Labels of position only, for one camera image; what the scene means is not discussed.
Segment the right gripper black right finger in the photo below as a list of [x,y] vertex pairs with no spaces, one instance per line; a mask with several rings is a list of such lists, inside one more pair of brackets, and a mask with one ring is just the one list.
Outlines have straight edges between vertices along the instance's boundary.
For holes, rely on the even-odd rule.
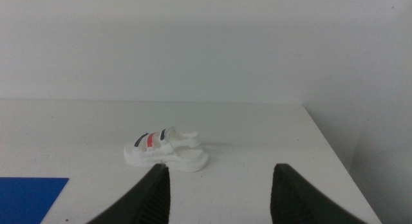
[[363,223],[287,163],[279,163],[274,167],[270,215],[276,224]]

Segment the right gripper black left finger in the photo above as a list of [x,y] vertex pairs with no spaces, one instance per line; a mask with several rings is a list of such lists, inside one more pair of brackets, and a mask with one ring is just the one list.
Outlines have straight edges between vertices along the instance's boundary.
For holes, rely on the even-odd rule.
[[123,197],[89,222],[168,224],[170,208],[169,168],[158,163]]

